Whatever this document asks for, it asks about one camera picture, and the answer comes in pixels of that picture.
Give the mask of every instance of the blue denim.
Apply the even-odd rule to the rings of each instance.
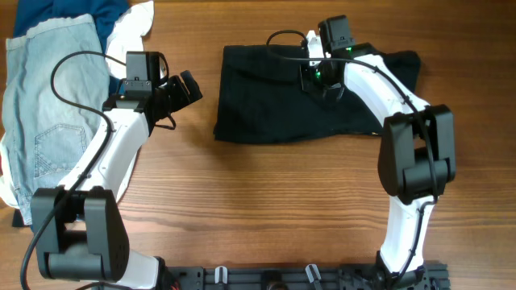
[[[10,171],[23,220],[31,224],[37,188],[53,188],[75,166],[97,131],[96,114],[59,101],[50,88],[57,62],[72,52],[100,52],[90,15],[49,19],[6,41],[7,88],[2,121]],[[102,57],[74,56],[57,71],[56,90],[72,102],[100,110],[109,74]]]

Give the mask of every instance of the robotic arm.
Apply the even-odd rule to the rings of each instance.
[[[131,251],[113,193],[118,192],[131,160],[152,133],[154,124],[202,97],[188,72],[181,74],[186,86],[177,76],[160,86],[162,80],[157,77],[160,54],[144,52],[127,56],[126,92],[111,96],[103,106],[114,128],[106,150],[88,179],[52,219],[36,246],[41,274],[49,279],[106,281],[133,289],[158,290],[449,287],[446,266],[426,265],[422,258],[422,245],[436,197],[431,195],[427,150],[414,149],[414,136],[422,135],[416,118],[420,117],[429,135],[427,146],[434,152],[437,193],[442,195],[445,184],[453,180],[456,172],[452,113],[446,106],[429,106],[414,96],[387,70],[381,56],[370,53],[370,45],[355,45],[345,16],[320,23],[319,31],[321,37],[310,33],[306,40],[310,57],[319,58],[321,54],[330,59],[351,57],[376,66],[396,81],[419,111],[416,116],[391,83],[375,70],[359,64],[314,60],[310,61],[309,69],[302,70],[302,74],[313,73],[317,78],[314,82],[326,87],[338,83],[353,90],[384,125],[378,172],[391,197],[387,234],[375,264],[320,270],[314,264],[302,269],[206,270],[169,268],[163,259]],[[42,188],[35,193],[31,203],[35,230],[97,151],[105,128],[106,124],[101,124],[77,167],[58,188]],[[66,230],[65,223],[78,218],[85,220],[86,231]]]

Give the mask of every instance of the clothing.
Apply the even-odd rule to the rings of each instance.
[[[306,57],[300,47],[272,49],[283,56]],[[414,90],[420,65],[417,54],[382,56],[394,76]],[[272,56],[265,46],[225,47],[215,139],[287,143],[383,131],[371,110],[349,89],[339,102],[327,102],[304,92],[299,80],[299,62]],[[335,100],[338,93],[339,89],[329,90],[327,99]]]
[[[127,9],[127,0],[19,0],[13,36],[26,35],[29,28],[48,19],[89,14],[94,18],[98,39],[105,52],[114,22]]]
[[[72,52],[101,52],[94,18],[49,19],[27,35],[6,41],[7,88],[2,121],[6,128],[9,169],[26,224],[37,188],[53,188],[68,174],[97,131],[96,114],[59,101],[50,75]],[[108,95],[109,74],[103,58],[74,56],[56,73],[56,90],[66,99],[100,110]]]
[[[107,38],[106,54],[117,60],[126,61],[127,52],[142,52],[145,36],[152,27],[154,1],[132,6],[114,23],[113,32]],[[126,68],[113,60],[106,59],[110,75],[118,79],[126,77]]]

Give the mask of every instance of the wooden tabletop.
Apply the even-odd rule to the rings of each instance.
[[[0,8],[1,37],[10,37],[15,2]],[[379,138],[252,146],[212,134],[225,45],[263,44],[274,31],[308,31],[341,14],[358,43],[416,51],[417,95],[455,114],[457,176],[432,214],[425,259],[449,265],[454,290],[516,288],[516,2],[509,1],[157,2],[145,49],[163,52],[173,73],[189,69],[204,98],[175,114],[177,130],[155,130],[139,154],[119,204],[131,248],[170,266],[373,263],[389,212]],[[11,228],[13,210],[1,204],[0,288],[18,289],[32,233]],[[78,286],[43,280],[35,257],[28,277],[33,289]]]

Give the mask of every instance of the denim pocket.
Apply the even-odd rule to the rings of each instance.
[[[72,170],[86,150],[81,126],[57,124],[34,140],[34,177]]]

